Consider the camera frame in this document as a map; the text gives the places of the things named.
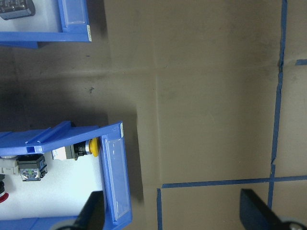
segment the floor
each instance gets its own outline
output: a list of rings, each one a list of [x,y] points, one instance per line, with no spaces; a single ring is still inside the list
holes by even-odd
[[[269,183],[162,188],[158,213],[157,188],[270,176],[282,0],[88,4],[92,43],[0,48],[0,130],[123,120],[126,229],[243,229],[240,189],[267,201]],[[307,174],[306,10],[288,1],[276,177]],[[306,191],[275,183],[273,210],[307,224]]]

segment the yellow push button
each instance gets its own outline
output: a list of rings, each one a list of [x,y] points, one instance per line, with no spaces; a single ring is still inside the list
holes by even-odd
[[[93,138],[90,140],[90,152],[93,154],[94,157],[98,157],[100,153],[100,139]]]

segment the blue plastic bin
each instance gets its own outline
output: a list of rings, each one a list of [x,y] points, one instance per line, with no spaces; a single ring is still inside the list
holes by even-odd
[[[103,230],[120,230],[132,222],[123,123],[106,127],[71,127],[70,121],[54,128],[0,133],[0,156],[42,154],[100,137],[106,220]],[[0,221],[0,230],[49,230],[54,224],[77,217],[24,218]]]
[[[91,42],[91,30],[88,19],[86,0],[52,0],[56,14],[59,15],[59,30],[56,32],[39,32],[39,31],[1,31],[0,28],[0,45],[37,48],[38,42]],[[35,26],[35,16],[12,19],[9,21],[18,24],[25,20],[32,20]]]

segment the blue tape line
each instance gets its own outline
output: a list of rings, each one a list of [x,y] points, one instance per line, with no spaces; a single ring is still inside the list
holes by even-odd
[[[272,209],[273,194],[274,194],[274,181],[275,181],[275,164],[271,165],[271,174],[269,182],[269,193],[268,193],[268,206]]]
[[[280,110],[281,110],[281,104],[282,104],[283,59],[284,59],[284,50],[285,50],[285,46],[286,46],[287,11],[288,11],[288,2],[287,2],[287,0],[283,0],[283,2],[282,2],[282,18],[281,18],[282,37],[281,37],[281,40],[280,40],[279,73],[278,73],[278,84],[277,84],[277,89],[276,89],[274,128],[273,128],[273,140],[272,140],[272,155],[271,155],[271,174],[270,174],[270,184],[269,184],[269,192],[268,192],[268,206],[269,206],[269,208],[272,208],[273,194],[274,194],[274,181],[275,181],[274,180],[274,178],[275,178],[274,161],[277,157]]]
[[[307,180],[307,175],[304,176],[285,176],[274,177],[275,171],[270,178],[257,179],[242,179],[242,180],[224,180],[224,181],[203,181],[203,182],[185,182],[163,184],[162,188],[187,188],[187,187],[202,187],[202,186],[218,186],[218,185],[234,185],[234,184],[257,184],[257,183],[271,183],[271,182],[285,182],[285,181],[304,181]]]
[[[285,181],[304,181],[307,180],[307,175],[304,176],[284,176],[284,177],[275,177],[275,182],[285,182]]]
[[[277,156],[279,120],[280,120],[280,109],[281,109],[282,88],[283,88],[283,58],[284,58],[284,49],[285,49],[285,42],[286,42],[286,22],[287,22],[287,0],[283,0],[282,20],[281,20],[282,38],[280,42],[279,74],[278,74],[278,85],[276,89],[276,103],[275,103],[275,115],[274,115],[271,164],[274,163],[274,160],[276,159],[276,156]]]
[[[162,188],[182,188],[182,187],[200,187],[200,186],[217,186],[230,184],[256,184],[269,182],[269,178],[242,179],[242,180],[225,180],[225,181],[204,181],[204,182],[188,182],[164,184]]]
[[[163,230],[162,221],[162,195],[161,189],[157,189],[157,218],[158,218],[158,230]]]
[[[307,59],[299,59],[299,60],[296,60],[295,65],[296,65],[296,66],[307,65]]]

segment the electrical component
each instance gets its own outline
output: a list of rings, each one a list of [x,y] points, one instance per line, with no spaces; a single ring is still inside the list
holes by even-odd
[[[9,198],[9,194],[5,192],[4,189],[4,180],[5,175],[0,174],[0,203],[4,202],[7,198]]]
[[[0,174],[18,175],[17,157],[0,158]]]
[[[97,157],[100,153],[100,139],[94,138],[91,140],[83,141],[74,145],[61,147],[52,150],[52,159],[54,160],[66,160],[75,159],[84,155],[92,154]]]
[[[41,154],[20,156],[18,165],[23,181],[40,181],[47,173],[45,157]]]
[[[0,17],[4,20],[35,15],[32,0],[0,0]]]

